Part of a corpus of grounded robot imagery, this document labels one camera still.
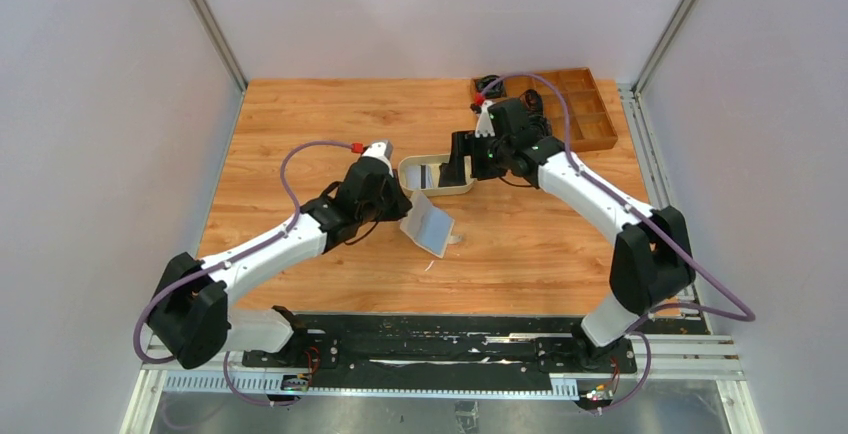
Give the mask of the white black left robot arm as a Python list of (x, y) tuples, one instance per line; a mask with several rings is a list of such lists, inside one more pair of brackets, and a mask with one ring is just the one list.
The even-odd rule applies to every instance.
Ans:
[(399, 221), (410, 208), (388, 158), (364, 153), (281, 225), (205, 259), (173, 257), (142, 320), (184, 369), (225, 351), (282, 352), (300, 332), (293, 316), (236, 303), (284, 270), (352, 242), (362, 226)]

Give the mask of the white credit card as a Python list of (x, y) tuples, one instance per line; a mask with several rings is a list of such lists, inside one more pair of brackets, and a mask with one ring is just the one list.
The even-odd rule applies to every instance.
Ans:
[(438, 188), (439, 169), (433, 164), (416, 164), (405, 168), (406, 185), (410, 190)]

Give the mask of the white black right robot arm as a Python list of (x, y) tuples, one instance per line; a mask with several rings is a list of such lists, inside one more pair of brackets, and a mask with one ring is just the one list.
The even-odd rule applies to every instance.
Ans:
[(519, 99), (477, 100), (472, 130), (456, 131), (440, 178), (457, 183), (520, 177), (570, 206), (613, 247), (610, 292), (573, 327), (568, 356), (589, 370), (611, 357), (628, 328), (691, 285), (695, 270), (683, 214), (656, 209), (602, 179)]

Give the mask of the white leather card holder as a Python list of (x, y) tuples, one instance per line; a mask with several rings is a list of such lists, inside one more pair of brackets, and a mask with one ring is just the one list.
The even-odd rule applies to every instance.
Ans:
[(414, 191), (412, 207), (400, 221), (400, 230), (416, 246), (437, 258), (445, 256), (455, 220), (421, 191)]

